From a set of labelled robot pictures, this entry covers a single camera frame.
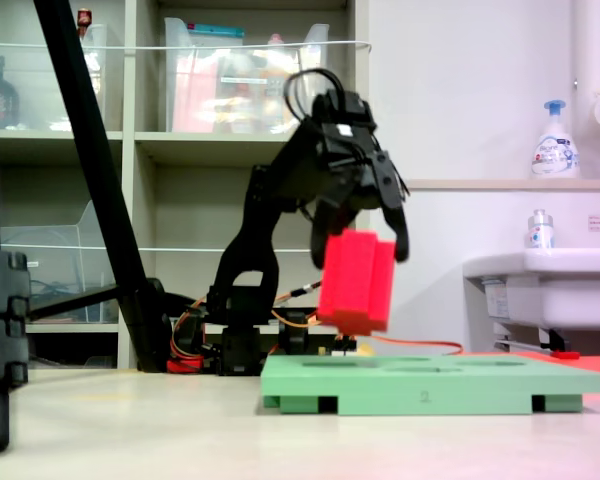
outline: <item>white pipe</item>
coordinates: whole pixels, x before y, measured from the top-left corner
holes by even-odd
[[[572,129],[585,177],[600,178],[600,125],[593,109],[600,92],[600,0],[574,1],[574,95]]]

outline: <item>white table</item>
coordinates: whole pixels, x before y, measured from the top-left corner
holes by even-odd
[[[600,480],[583,414],[281,416],[257,378],[34,371],[0,480]]]

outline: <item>green board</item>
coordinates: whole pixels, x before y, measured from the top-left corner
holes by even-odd
[[[580,412],[600,373],[515,355],[328,357],[272,355],[266,408],[340,415]]]

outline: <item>black tripod leg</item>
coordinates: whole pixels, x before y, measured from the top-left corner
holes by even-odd
[[[171,325],[147,281],[68,0],[35,0],[140,368],[166,371]]]

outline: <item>wall shelf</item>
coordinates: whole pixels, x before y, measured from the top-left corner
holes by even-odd
[[[410,191],[600,191],[600,179],[414,179],[406,183]]]
[[[116,166],[120,166],[122,132],[108,132],[107,136],[113,160]],[[0,130],[0,165],[12,167],[78,165],[73,133]]]
[[[165,7],[241,10],[342,10],[347,0],[158,0]]]
[[[27,333],[118,333],[117,323],[28,323]]]
[[[136,143],[158,165],[252,167],[273,161],[287,135],[139,132]]]

